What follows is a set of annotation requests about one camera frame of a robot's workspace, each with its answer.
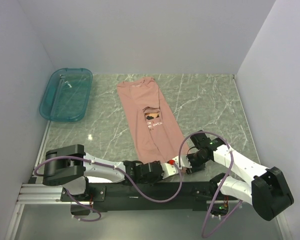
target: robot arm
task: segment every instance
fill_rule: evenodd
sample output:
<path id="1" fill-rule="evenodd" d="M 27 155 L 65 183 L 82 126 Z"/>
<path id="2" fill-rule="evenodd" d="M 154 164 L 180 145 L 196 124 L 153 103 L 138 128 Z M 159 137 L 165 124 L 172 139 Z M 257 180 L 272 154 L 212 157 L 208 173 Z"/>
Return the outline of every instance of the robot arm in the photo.
<path id="1" fill-rule="evenodd" d="M 186 156 L 181 156 L 180 163 L 178 157 L 166 163 L 159 161 L 146 164 L 140 161 L 112 162 L 84 152 L 83 145 L 73 145 L 51 150 L 46 153 L 47 160 L 59 156 L 75 156 L 87 161 L 70 161 L 65 158 L 47 163 L 44 168 L 43 184 L 48 186 L 62 185 L 68 189 L 78 201 L 81 201 L 87 199 L 90 195 L 89 186 L 93 184 L 89 183 L 87 177 L 106 179 L 106 181 L 100 181 L 100 183 L 95 184 L 110 181 L 112 184 L 116 183 L 129 187 L 130 182 L 121 172 L 123 171 L 128 174 L 136 184 L 148 185 L 149 187 L 145 186 L 144 188 L 146 191 L 149 191 L 149 193 L 153 193 L 155 190 L 160 192 L 161 195 L 164 195 L 165 192 L 167 192 L 165 190 L 167 189 L 167 185 L 172 185 L 173 183 L 158 183 L 163 179 L 178 174 L 176 167 L 179 169 L 185 168 L 187 174 L 204 170 L 207 161 L 214 161 L 225 167 L 229 167 L 231 163 L 229 149 L 219 138 L 211 140 L 202 133 L 194 135 L 190 137 L 190 139 L 198 151 L 196 153 L 187 154 Z M 231 149 L 231 151 L 234 157 L 234 164 L 231 170 L 244 181 L 228 176 L 220 189 L 224 196 L 232 196 L 251 204 L 257 213 L 268 221 L 293 204 L 294 199 L 288 184 L 278 168 L 273 167 L 268 169 L 265 166 L 249 160 L 233 149 Z M 109 168 L 95 165 L 92 164 L 91 161 L 92 163 L 98 162 L 114 167 Z M 213 196 L 224 176 L 225 174 L 221 173 L 210 182 L 205 182 L 204 184 L 209 186 L 209 190 L 207 190 L 205 186 L 202 186 L 202 190 L 198 190 L 198 186 L 201 186 L 199 182 L 187 183 L 189 185 L 189 191 L 183 192 L 183 194 L 187 197 L 189 196 L 189 198 L 187 198 L 188 202 L 183 200 L 181 204 L 188 208 L 191 201 L 190 197 L 195 197 L 196 200 L 200 200 L 201 198 Z"/>

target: teal plastic tray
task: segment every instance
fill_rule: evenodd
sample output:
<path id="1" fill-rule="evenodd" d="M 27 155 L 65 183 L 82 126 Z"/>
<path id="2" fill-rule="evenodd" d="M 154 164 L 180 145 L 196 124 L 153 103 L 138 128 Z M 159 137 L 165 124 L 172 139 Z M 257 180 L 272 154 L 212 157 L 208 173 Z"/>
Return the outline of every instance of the teal plastic tray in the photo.
<path id="1" fill-rule="evenodd" d="M 50 77 L 39 112 L 54 122 L 76 122 L 86 113 L 93 75 L 85 68 L 62 68 Z"/>

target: white enclosure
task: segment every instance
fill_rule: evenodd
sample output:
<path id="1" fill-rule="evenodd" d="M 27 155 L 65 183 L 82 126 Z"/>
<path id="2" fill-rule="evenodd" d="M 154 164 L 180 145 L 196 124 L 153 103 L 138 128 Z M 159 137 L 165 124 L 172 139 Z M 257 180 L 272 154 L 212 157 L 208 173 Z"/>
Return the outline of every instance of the white enclosure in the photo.
<path id="1" fill-rule="evenodd" d="M 300 240 L 300 0 L 0 0 L 0 239 L 45 131 L 49 77 L 79 67 L 236 75 L 261 163 L 295 198 L 285 215 Z"/>

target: marble surface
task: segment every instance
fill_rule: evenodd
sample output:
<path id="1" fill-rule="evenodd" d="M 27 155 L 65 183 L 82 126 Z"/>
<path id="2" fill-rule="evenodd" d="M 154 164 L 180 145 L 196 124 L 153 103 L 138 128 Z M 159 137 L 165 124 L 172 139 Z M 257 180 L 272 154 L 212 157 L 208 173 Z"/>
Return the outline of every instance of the marble surface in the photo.
<path id="1" fill-rule="evenodd" d="M 43 153 L 82 144 L 86 152 L 98 158 L 115 162 L 137 160 L 116 86 L 143 76 L 154 77 L 184 136 L 198 130 L 217 133 L 238 152 L 259 162 L 234 76 L 230 74 L 94 75 L 85 117 L 72 123 L 51 122 Z M 184 181 L 209 181 L 225 170 L 209 161 L 204 171 L 186 175 Z M 178 176 L 169 179 L 178 180 Z"/>

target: pink t-shirt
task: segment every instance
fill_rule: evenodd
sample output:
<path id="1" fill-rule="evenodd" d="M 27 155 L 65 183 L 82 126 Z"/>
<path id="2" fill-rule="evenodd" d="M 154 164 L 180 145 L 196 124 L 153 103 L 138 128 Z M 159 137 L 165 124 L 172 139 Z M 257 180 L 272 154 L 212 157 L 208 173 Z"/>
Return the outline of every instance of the pink t-shirt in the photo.
<path id="1" fill-rule="evenodd" d="M 138 158 L 166 163 L 178 156 L 184 136 L 153 77 L 117 85 Z M 184 144 L 182 154 L 189 147 Z"/>

